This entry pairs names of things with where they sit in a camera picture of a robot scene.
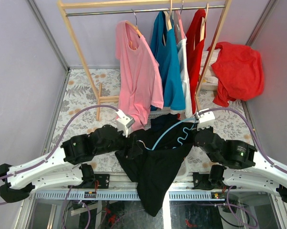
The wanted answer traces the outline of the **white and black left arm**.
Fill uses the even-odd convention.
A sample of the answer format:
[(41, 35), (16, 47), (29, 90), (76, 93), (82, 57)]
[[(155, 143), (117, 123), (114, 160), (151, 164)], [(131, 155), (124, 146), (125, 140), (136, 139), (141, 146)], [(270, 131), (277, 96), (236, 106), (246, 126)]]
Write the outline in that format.
[(22, 165), (0, 165), (0, 197), (7, 203), (24, 200), (38, 190), (58, 187), (95, 188), (99, 184), (91, 161), (94, 157), (118, 152), (124, 159), (143, 153), (135, 135), (104, 125), (90, 134), (72, 137), (53, 152)]

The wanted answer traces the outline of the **black printed t-shirt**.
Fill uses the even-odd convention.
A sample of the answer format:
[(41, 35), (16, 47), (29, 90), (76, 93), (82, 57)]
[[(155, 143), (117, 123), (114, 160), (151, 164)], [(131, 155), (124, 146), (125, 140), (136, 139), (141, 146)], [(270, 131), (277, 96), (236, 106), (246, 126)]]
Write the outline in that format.
[(129, 179), (137, 183), (142, 206), (153, 217), (194, 145), (190, 133), (195, 124), (180, 123), (173, 114), (159, 116), (151, 120), (149, 129), (132, 133), (145, 144), (141, 155), (134, 159), (116, 157)]

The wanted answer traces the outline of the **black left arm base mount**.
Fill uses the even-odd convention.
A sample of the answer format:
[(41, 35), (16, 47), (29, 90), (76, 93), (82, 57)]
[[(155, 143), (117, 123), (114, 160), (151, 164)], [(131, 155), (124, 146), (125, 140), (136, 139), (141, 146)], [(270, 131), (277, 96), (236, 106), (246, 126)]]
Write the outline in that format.
[(82, 172), (82, 183), (80, 188), (108, 189), (110, 175), (95, 174), (91, 165), (82, 164), (80, 166)]

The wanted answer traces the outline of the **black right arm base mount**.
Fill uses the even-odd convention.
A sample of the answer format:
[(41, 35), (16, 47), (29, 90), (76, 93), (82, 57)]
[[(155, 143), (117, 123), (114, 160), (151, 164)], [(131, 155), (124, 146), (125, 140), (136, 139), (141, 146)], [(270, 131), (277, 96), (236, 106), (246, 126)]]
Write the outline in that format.
[(223, 174), (225, 167), (221, 165), (213, 165), (209, 174), (202, 174), (199, 172), (193, 173), (194, 189), (212, 190), (222, 189), (225, 184), (223, 183)]

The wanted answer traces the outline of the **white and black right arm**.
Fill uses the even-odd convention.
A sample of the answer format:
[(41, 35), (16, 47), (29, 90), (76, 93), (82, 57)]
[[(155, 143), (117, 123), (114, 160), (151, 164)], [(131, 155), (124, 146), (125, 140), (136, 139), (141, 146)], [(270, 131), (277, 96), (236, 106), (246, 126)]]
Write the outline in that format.
[(194, 146), (213, 162), (209, 174), (195, 181), (195, 188), (248, 188), (280, 197), (287, 203), (287, 166), (264, 156), (240, 140), (224, 140), (213, 128), (194, 129)]

